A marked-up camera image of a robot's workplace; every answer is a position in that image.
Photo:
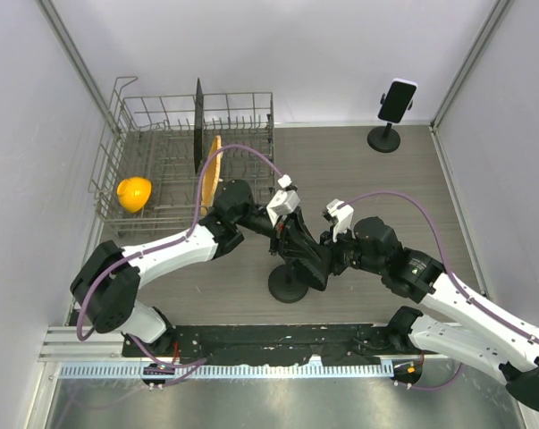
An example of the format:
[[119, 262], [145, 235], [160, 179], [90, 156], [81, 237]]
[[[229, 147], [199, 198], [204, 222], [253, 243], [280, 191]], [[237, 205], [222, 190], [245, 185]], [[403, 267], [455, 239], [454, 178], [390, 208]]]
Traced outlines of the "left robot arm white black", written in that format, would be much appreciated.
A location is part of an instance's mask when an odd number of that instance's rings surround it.
[[171, 327], [157, 309], [137, 300], [139, 290], [182, 267], [229, 254], [244, 240], [243, 229], [270, 240], [270, 250], [284, 261], [286, 274], [323, 290], [331, 250], [308, 231], [294, 189], [277, 200], [271, 207], [261, 206], [247, 182], [230, 181], [207, 214], [186, 231], [138, 246], [120, 247], [112, 240], [99, 244], [70, 286], [80, 304], [77, 325], [90, 321], [92, 332], [133, 335], [153, 356], [166, 355], [173, 345]]

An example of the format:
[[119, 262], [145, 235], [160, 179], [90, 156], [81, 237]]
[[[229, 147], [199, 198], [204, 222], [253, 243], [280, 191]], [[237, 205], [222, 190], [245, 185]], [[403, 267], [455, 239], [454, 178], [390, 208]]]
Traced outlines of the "black smartphone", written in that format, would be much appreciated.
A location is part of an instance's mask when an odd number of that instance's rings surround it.
[[330, 275], [331, 256], [325, 254], [317, 258], [298, 258], [293, 262], [297, 280], [309, 288], [325, 291]]

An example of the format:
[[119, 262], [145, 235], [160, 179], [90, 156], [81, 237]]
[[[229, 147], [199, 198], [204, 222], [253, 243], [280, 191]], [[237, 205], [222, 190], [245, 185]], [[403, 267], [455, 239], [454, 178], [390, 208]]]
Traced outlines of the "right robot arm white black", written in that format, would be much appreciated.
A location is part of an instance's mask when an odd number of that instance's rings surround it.
[[539, 327], [469, 288], [440, 261], [401, 245], [378, 217], [358, 221], [327, 215], [321, 241], [332, 247], [334, 268], [379, 275], [392, 293], [457, 322], [446, 328], [429, 315], [401, 308], [386, 340], [399, 353], [413, 347], [454, 358], [488, 374], [520, 403], [539, 412]]

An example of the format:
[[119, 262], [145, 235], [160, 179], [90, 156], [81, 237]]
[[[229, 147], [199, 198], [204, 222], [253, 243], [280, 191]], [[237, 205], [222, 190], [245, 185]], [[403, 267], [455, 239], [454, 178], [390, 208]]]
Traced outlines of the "lavender smartphone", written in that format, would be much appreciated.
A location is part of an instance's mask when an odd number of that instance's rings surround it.
[[384, 122], [400, 123], [404, 114], [411, 109], [416, 92], [416, 82], [401, 78], [393, 79], [388, 91], [381, 97], [377, 118]]

